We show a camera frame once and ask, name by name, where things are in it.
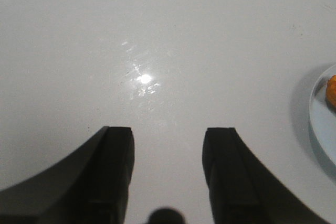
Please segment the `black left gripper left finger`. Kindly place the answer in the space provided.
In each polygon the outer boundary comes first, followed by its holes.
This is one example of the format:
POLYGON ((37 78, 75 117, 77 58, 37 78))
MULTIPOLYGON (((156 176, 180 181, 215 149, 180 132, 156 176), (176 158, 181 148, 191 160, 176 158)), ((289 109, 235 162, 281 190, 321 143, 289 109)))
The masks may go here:
POLYGON ((1 223, 124 223, 134 165, 129 127, 102 127, 50 168, 1 191, 1 223))

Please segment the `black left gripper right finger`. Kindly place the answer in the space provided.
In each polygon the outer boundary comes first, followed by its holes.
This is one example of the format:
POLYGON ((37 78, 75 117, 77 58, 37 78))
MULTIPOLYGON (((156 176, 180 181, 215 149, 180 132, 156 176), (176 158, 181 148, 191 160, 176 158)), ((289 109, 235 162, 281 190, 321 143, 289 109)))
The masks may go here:
POLYGON ((252 153, 234 128, 208 128, 202 163, 215 223, 325 223, 252 153))

